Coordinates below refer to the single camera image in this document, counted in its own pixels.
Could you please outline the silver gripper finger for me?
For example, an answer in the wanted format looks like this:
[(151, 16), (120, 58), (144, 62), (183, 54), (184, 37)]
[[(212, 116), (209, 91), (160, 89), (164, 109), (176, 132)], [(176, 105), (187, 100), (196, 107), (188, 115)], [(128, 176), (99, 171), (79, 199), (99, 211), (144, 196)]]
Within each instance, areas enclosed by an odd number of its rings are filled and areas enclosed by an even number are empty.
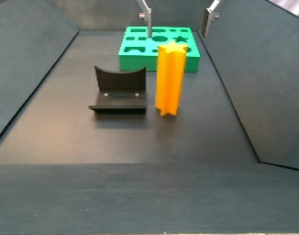
[(136, 0), (136, 1), (141, 8), (140, 18), (144, 20), (147, 24), (147, 37), (151, 38), (152, 37), (152, 9), (148, 6), (145, 0)]
[(213, 0), (212, 4), (204, 9), (204, 17), (201, 24), (201, 34), (204, 37), (207, 37), (212, 21), (216, 18), (219, 18), (219, 13), (216, 12), (216, 8), (219, 7), (220, 3), (221, 0)]

